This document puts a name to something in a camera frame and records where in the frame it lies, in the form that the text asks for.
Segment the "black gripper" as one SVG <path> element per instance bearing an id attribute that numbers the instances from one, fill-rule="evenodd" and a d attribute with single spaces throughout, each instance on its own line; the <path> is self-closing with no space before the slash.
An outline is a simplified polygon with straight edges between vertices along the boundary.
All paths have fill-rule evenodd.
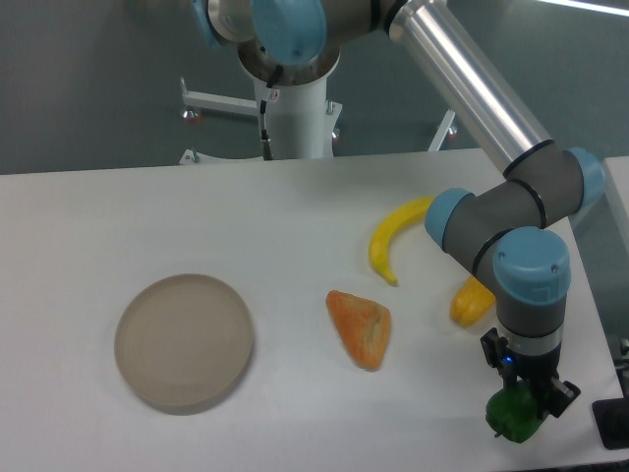
<path id="1" fill-rule="evenodd" d="M 540 385 L 540 414 L 543 418 L 559 418 L 580 396 L 581 389 L 558 378 L 562 328 L 541 337 L 516 334 L 506 327 L 493 327 L 481 337 L 487 364 L 502 378 L 503 388 L 516 386 L 516 381 Z"/>

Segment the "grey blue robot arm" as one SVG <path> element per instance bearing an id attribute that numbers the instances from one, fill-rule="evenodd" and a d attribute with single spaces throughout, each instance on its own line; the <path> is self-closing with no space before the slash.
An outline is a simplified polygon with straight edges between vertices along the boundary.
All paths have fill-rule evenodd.
<path id="1" fill-rule="evenodd" d="M 442 1 L 196 1 L 213 47 L 234 43 L 254 78 L 265 160 L 331 153 L 323 86 L 341 46 L 383 30 L 425 71 L 503 175 L 474 195 L 438 195 L 425 223 L 432 240 L 496 298 L 497 325 L 482 338 L 487 363 L 506 386 L 526 385 L 538 415 L 559 416 L 577 386 L 557 373 L 571 271 L 551 225 L 593 203 L 605 177 L 580 148 L 559 148 Z"/>

